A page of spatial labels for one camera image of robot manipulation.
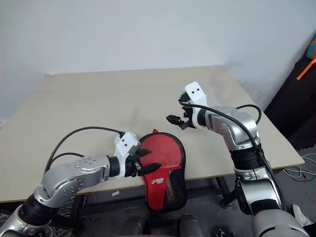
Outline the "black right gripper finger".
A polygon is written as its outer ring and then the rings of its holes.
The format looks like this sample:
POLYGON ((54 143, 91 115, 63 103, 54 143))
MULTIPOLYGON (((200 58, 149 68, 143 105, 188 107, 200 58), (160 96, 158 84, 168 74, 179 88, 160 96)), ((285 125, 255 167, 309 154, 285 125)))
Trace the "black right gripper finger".
POLYGON ((183 92, 178 98, 179 104, 190 104, 190 100, 191 99, 186 92, 183 92))
POLYGON ((166 119, 169 123, 176 126, 181 126, 182 124, 185 123, 183 120, 181 120, 179 116, 176 116, 176 115, 168 115, 166 119))

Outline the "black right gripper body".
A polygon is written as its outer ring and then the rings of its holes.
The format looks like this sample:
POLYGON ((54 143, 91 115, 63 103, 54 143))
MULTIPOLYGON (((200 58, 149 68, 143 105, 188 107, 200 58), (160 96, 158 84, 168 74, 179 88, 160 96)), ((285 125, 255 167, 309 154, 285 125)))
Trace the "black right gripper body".
POLYGON ((188 127, 196 129, 193 124, 193 109, 191 107, 182 107, 182 109, 184 110, 183 117, 187 118, 188 120, 184 121, 180 125, 181 129, 184 130, 188 127))

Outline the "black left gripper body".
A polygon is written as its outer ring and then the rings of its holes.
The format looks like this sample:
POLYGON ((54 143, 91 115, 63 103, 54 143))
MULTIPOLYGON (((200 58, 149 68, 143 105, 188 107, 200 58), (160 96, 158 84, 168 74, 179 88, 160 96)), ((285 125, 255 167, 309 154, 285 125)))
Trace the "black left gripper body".
POLYGON ((125 174, 124 177, 143 176, 142 165, 139 156, 140 146, 133 146, 125 160, 125 174))

